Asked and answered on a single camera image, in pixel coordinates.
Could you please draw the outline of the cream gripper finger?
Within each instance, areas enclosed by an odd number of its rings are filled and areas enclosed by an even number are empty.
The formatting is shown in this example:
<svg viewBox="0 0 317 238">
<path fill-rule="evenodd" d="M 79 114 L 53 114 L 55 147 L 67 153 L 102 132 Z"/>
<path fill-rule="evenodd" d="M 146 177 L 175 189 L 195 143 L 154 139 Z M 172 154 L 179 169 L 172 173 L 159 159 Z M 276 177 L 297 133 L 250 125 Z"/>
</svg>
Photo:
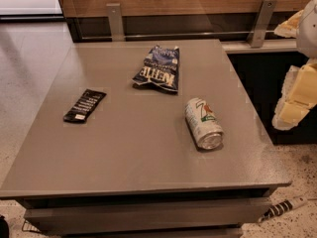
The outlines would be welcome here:
<svg viewBox="0 0 317 238">
<path fill-rule="evenodd" d="M 292 65 L 286 73 L 272 126 L 281 131 L 296 127 L 317 105 L 317 59 L 302 67 Z"/>
<path fill-rule="evenodd" d="M 277 36 L 283 38 L 295 38 L 297 36 L 297 30 L 302 20 L 303 10 L 296 12 L 288 20 L 279 24 L 275 29 L 274 33 Z"/>
</svg>

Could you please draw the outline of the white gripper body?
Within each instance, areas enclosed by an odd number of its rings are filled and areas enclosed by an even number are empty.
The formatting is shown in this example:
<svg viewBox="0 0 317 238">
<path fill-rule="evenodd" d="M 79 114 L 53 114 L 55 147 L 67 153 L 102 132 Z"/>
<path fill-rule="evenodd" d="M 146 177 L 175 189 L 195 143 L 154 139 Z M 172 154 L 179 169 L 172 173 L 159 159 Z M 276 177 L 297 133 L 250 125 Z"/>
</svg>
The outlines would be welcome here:
<svg viewBox="0 0 317 238">
<path fill-rule="evenodd" d="M 317 58 L 317 0 L 310 0 L 303 10 L 296 32 L 296 46 L 308 58 Z"/>
</svg>

